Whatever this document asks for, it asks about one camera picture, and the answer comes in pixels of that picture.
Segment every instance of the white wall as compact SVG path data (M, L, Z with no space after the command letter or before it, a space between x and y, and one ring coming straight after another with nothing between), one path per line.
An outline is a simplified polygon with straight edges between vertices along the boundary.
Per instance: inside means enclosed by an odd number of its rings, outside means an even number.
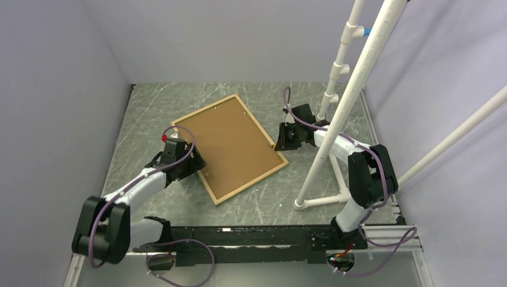
M327 82L354 3L85 1L133 83ZM370 28L381 3L366 1L359 24ZM351 70L364 42L349 48Z
M402 176L507 84L507 4L411 1L366 84L377 133ZM507 106L399 193L436 286L507 280Z
M81 0L0 4L0 285L62 286L129 85Z

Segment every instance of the wooden frame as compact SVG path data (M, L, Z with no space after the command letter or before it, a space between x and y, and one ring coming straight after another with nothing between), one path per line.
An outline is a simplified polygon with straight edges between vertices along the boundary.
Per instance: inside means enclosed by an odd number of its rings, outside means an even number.
M250 118L252 119L252 121L255 123L255 125L257 125L257 128L259 128L259 130L262 132L262 134L265 136L265 138L269 141L269 143L271 143L271 146L274 146L274 142L273 140L271 139L271 137L268 135L268 133L264 130L264 128L262 128L261 124L259 123L259 121L257 121L257 119L254 117L254 115L252 114L252 112L250 112L250 110L248 109L248 107L245 105L245 103L241 100L241 98L239 98L238 94L233 94L231 96L228 96L228 97L225 97L211 105L208 105L208 106L205 106L204 108L201 108L197 111L194 111L184 117L181 117L181 118L178 118L177 120L173 121L172 124L175 125L175 124L179 124L181 121L184 121L185 119L187 118L190 118L200 112L203 112L205 110L208 110L210 108L214 108L218 105L220 105L221 103L225 102L225 101L228 101L232 98L236 98L237 101L241 104L241 106L243 107L243 109L245 110L246 113L248 113L248 116L250 116ZM209 195L211 196L213 202L215 205L219 204L219 203L222 203L223 201L231 198L232 196L235 196L236 194L238 194L239 192L245 190L246 188L252 186L253 184L259 182L260 180L266 178L267 176L273 174L274 172L280 170L281 168L287 166L289 164L289 161L287 160L287 158L281 153L281 152L277 152L278 156L281 158L282 160L282 164L272 168L271 170L268 170L266 171L265 173L263 173L262 175L254 178L253 180L243 184L241 187L239 187L238 189L236 190L233 190L232 192L226 194L225 196L221 197L221 198L216 198L215 194L213 193L211 187L209 186L207 180L206 180L206 177L204 176L204 174L201 172L201 171L198 171L197 174L199 175L199 178L201 179L201 181L204 183L204 186L206 187L206 190L208 191Z

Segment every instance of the gray marble tabletop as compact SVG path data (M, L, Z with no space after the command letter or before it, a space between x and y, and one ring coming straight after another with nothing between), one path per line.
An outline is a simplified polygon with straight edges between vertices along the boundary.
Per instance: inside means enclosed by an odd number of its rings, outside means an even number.
M170 83L137 84L132 91L123 125L102 194L111 193L133 179L144 165L163 148L160 140L171 121L234 93L243 99L266 132L276 142L282 120L282 91L292 87L291 103L309 103L316 114L325 90L323 83ZM345 85L337 85L342 94ZM343 132L373 144L374 134L364 102L355 103ZM317 148L303 145L284 152L289 165L215 206L197 175L173 182L145 202L132 216L140 220L152 215L171 220L173 225L261 225L328 224L344 204L329 204L294 210L296 199ZM340 163L346 182L347 166ZM329 161L322 168L308 199L333 196L338 184ZM395 223L387 204L369 218L370 224Z

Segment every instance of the cork board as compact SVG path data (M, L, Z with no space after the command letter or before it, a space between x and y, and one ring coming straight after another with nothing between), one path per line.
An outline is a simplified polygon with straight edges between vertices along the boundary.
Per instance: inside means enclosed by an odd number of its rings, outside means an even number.
M289 161L237 94L173 121L189 128L207 166L197 173L213 202L219 204ZM181 138L191 140L184 131Z

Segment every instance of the marble table surface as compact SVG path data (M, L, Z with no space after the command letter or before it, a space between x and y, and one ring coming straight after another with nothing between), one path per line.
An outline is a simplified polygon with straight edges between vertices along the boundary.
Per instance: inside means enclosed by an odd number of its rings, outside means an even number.
M161 151L163 130L171 121L234 93L243 99L253 115L276 142L282 120L282 91L292 87L293 106L309 103L316 114L325 90L324 83L167 83L137 84L129 100L123 125L102 194L111 193L133 179L153 156ZM344 84L336 86L342 94ZM374 133L360 97L343 132L374 143ZM284 152L289 165L261 180L238 195L215 206L197 175L173 182L152 196L132 216L140 220L152 215L166 218L172 225L261 225L329 224L345 204L329 204L297 211L292 207L315 158L317 148L303 145ZM346 182L348 170L340 163ZM338 184L329 161L315 180L308 199L333 196ZM387 204L369 218L370 224L395 223Z

